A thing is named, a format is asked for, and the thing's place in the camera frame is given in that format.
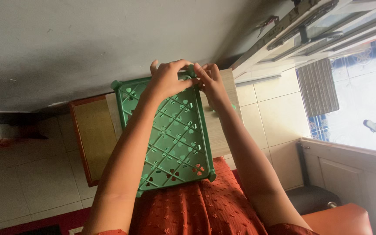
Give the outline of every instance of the left hand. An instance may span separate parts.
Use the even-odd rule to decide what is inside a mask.
[[[190,61],[180,59],[167,64],[160,64],[159,68],[156,68],[158,63],[158,60],[154,60],[150,65],[152,80],[144,90],[145,95],[150,99],[160,103],[164,99],[198,83],[197,79],[178,80],[178,71],[180,69],[187,70],[188,65],[192,64]]]

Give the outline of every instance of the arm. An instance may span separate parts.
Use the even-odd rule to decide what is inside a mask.
[[[128,233],[154,114],[165,98],[198,82],[196,79],[178,81],[177,72],[188,66],[188,61],[161,64],[156,70],[157,63],[157,60],[152,63],[152,80],[108,159],[82,234],[117,229]]]
[[[310,227],[288,199],[271,163],[249,135],[232,108],[215,64],[194,64],[200,87],[217,111],[224,135],[247,195],[266,226],[290,223]]]

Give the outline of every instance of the gray doormat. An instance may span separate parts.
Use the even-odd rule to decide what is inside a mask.
[[[308,117],[339,110],[329,59],[300,67],[297,72]]]

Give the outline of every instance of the hand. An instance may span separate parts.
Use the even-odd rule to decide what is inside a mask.
[[[223,105],[231,106],[216,64],[205,64],[201,67],[198,63],[195,63],[194,71],[200,78],[198,84],[200,90],[206,94],[208,104],[212,109],[218,111],[218,108]]]
[[[178,80],[178,71],[180,69],[187,70],[188,65],[192,64],[191,62],[180,59],[167,64],[160,64],[159,68],[156,69],[158,62],[158,60],[154,60],[150,65],[152,80],[144,90],[145,95],[150,99],[160,103],[164,99],[198,83],[197,79]]]

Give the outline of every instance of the door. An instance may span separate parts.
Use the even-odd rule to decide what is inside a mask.
[[[272,77],[374,39],[376,0],[302,1],[231,68],[236,83]]]
[[[300,140],[311,185],[368,211],[376,234],[376,151],[336,143]]]

